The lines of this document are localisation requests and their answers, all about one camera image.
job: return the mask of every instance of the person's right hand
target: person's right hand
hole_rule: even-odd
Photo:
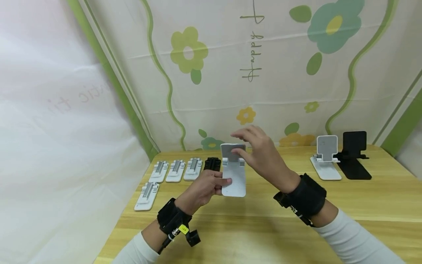
[[[252,154],[242,149],[233,149],[259,175],[283,193],[291,193],[299,185],[300,177],[284,163],[273,141],[257,126],[250,125],[231,133],[231,136],[249,142]]]

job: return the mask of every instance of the phone stand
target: phone stand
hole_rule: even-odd
[[[202,160],[200,158],[191,158],[187,162],[187,168],[183,179],[186,181],[194,181],[198,178],[202,167]]]
[[[149,177],[149,182],[159,182],[164,181],[165,175],[167,174],[168,162],[167,161],[158,161],[154,165],[151,176]]]
[[[316,154],[311,157],[320,179],[325,181],[341,180],[341,175],[335,169],[333,163],[340,161],[334,157],[338,152],[338,137],[336,135],[318,136],[316,140]]]
[[[135,211],[148,211],[152,208],[160,185],[156,182],[147,182],[142,186],[141,194],[135,204]]]
[[[246,149],[244,144],[220,145],[223,164],[223,179],[231,178],[232,183],[221,188],[224,196],[244,197],[246,195],[245,160],[238,154],[232,153],[232,149]]]
[[[183,160],[174,160],[170,165],[170,171],[167,174],[166,182],[180,182],[184,171],[185,163]]]
[[[221,160],[219,158],[207,158],[204,165],[204,170],[220,171]]]
[[[368,159],[366,155],[361,154],[366,150],[366,131],[354,131],[343,133],[343,150],[336,158],[340,161],[338,166],[349,180],[370,180],[372,176],[357,160]]]

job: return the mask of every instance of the wrist strap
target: wrist strap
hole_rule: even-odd
[[[160,230],[168,236],[158,251],[158,254],[160,254],[180,232],[185,235],[186,240],[191,247],[201,242],[198,231],[189,231],[189,222],[191,221],[192,216],[176,207],[174,204],[175,200],[176,199],[171,198],[166,205],[161,208],[157,215]]]
[[[327,191],[306,173],[300,178],[300,183],[294,191],[291,193],[278,192],[274,199],[281,206],[290,207],[306,225],[312,226],[309,219],[321,211]]]

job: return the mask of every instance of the person's left hand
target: person's left hand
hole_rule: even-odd
[[[223,179],[219,171],[205,170],[174,202],[184,213],[193,215],[201,206],[206,205],[213,195],[221,195],[221,187],[232,183]]]

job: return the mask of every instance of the white sleeve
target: white sleeve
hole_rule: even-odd
[[[340,209],[333,222],[314,230],[346,264],[404,263],[399,256]]]
[[[158,253],[148,246],[141,232],[119,252],[114,264],[152,264],[158,258]]]

